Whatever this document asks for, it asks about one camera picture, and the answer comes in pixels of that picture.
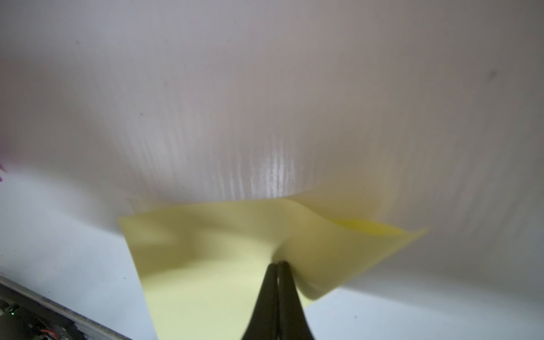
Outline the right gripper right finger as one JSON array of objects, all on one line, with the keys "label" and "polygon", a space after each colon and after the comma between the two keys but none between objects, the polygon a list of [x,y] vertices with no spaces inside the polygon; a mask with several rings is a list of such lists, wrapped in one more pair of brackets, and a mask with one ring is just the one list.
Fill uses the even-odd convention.
[{"label": "right gripper right finger", "polygon": [[283,340],[314,340],[288,262],[278,263],[279,333]]}]

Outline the yellow square paper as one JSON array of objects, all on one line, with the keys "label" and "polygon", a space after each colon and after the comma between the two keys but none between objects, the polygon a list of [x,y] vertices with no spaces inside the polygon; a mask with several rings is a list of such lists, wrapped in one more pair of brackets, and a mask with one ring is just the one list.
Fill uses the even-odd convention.
[{"label": "yellow square paper", "polygon": [[378,221],[388,197],[315,188],[283,198],[135,202],[119,219],[160,339],[239,339],[266,267],[291,266],[303,305],[418,240]]}]

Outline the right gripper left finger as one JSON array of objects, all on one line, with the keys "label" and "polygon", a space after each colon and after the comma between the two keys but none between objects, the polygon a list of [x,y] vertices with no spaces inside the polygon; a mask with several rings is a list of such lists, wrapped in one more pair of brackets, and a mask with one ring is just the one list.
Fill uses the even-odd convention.
[{"label": "right gripper left finger", "polygon": [[242,340],[279,338],[278,265],[269,264]]}]

